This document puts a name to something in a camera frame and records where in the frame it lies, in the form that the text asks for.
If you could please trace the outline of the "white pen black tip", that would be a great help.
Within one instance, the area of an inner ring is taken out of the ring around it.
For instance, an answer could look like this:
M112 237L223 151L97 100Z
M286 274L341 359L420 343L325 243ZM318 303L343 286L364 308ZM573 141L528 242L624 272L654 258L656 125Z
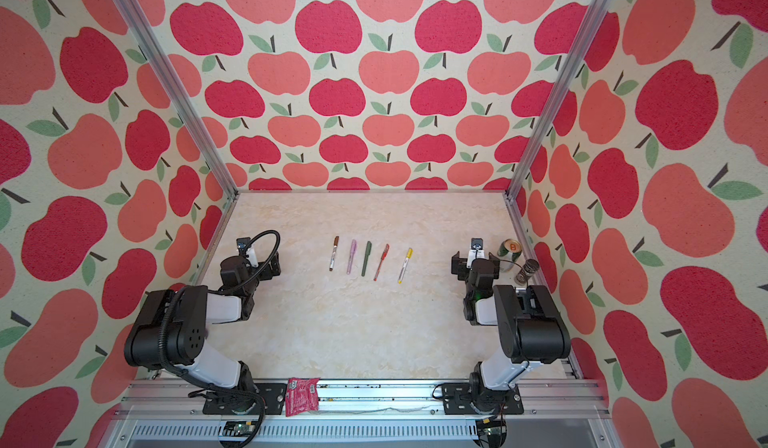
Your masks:
M340 242L340 236L336 235L333 240L332 252L331 252L330 261L329 261L329 271L331 272L334 270L334 267L335 267L339 242Z

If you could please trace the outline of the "pink pen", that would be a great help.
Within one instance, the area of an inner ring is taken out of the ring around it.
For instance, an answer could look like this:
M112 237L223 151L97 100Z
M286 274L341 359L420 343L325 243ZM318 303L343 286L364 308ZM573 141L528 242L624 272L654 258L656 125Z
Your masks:
M347 275L350 275L351 272L352 272L352 268L353 268L353 265L354 265L354 258L355 258L356 252L357 252L357 246L358 246L357 240L356 239L352 239L352 242L350 243L350 250L349 250L349 255L348 255L348 260L347 260L347 265L346 265L346 274Z

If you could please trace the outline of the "green pen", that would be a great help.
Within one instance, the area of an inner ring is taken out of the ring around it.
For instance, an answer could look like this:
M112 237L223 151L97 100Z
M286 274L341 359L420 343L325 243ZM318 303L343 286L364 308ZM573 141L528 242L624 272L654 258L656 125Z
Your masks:
M372 241L368 240L368 242L366 242L366 246L364 249L363 263L361 268L361 277L365 277L366 275L369 259L372 252L372 246L373 246Z

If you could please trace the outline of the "red gel pen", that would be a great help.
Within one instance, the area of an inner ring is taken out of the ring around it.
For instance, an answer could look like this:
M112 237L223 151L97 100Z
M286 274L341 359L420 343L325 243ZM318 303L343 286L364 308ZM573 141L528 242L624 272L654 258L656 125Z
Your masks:
M379 262L378 262L378 265L376 267L376 271L375 271L375 274L374 274L374 277L373 277L373 281L377 281L378 280L378 278L380 276L381 269L382 269L382 265L383 265L384 260L386 259L387 255L388 255L389 250L390 250L390 244L386 243L385 246L384 246L384 250L382 251L381 256L379 258Z

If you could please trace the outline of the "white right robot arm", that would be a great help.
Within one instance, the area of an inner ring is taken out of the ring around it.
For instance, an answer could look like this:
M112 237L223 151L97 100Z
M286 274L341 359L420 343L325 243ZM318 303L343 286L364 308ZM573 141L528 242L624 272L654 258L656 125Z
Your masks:
M478 250L451 257L451 273L465 283L465 319L498 330L499 347L469 376L471 403L482 412L502 404L526 372L571 352L571 337L549 289L499 285L500 265L498 257Z

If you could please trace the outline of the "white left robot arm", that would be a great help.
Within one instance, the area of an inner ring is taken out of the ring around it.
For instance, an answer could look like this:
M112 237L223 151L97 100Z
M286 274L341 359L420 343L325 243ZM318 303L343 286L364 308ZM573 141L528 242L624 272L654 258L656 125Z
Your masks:
M247 321L259 284L280 274L277 252L257 264L248 255L235 255L220 263L217 290L187 285L150 292L125 341L126 362L166 370L233 411L260 403L248 366L209 345L207 329Z

